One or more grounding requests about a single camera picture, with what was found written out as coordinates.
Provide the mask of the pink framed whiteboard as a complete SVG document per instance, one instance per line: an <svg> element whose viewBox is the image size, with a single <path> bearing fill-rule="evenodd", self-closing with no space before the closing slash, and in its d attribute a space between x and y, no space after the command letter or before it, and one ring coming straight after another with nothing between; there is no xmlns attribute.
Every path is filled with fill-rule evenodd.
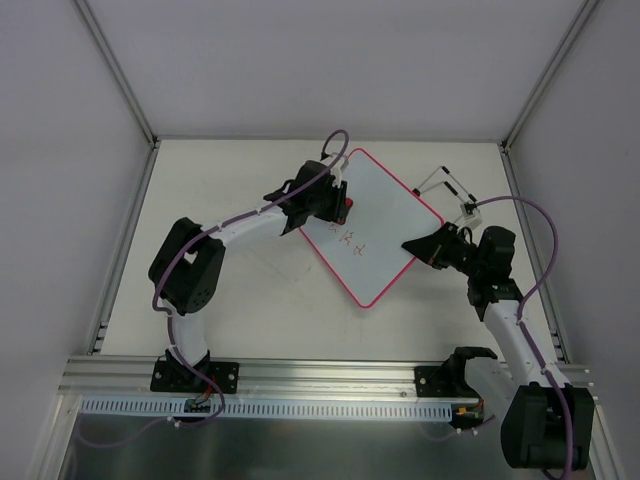
<svg viewBox="0 0 640 480"><path fill-rule="evenodd" d="M373 307L415 262L402 244L428 236L443 217L362 148L343 173L353 205L343 224L309 219L302 235L355 303Z"/></svg>

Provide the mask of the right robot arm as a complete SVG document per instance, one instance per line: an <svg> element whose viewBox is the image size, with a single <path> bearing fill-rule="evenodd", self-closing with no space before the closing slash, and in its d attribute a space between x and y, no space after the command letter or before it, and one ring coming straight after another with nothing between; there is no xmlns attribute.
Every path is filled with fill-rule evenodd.
<svg viewBox="0 0 640 480"><path fill-rule="evenodd" d="M467 278L467 297L494 337L503 360L487 348L458 347L434 380L459 396L473 392L500 425L503 455L514 469L554 470L568 478L589 462L595 403L575 387L538 345L524 314L524 297L511 276L515 235L486 228L478 243L452 223L403 243L416 259Z"/></svg>

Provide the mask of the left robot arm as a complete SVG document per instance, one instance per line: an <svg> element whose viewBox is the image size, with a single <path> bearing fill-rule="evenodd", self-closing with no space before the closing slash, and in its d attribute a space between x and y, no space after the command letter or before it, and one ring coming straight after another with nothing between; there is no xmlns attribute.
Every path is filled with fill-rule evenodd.
<svg viewBox="0 0 640 480"><path fill-rule="evenodd" d="M341 158L329 165L309 160L253 210L210 228L187 217L173 224L148 271L155 287L152 308L166 314L170 340L154 365L152 391L233 392L234 382L222 377L231 366L211 361L198 315L216 292L223 262L254 243L300 229L310 218L345 222L352 206L342 177L346 165Z"/></svg>

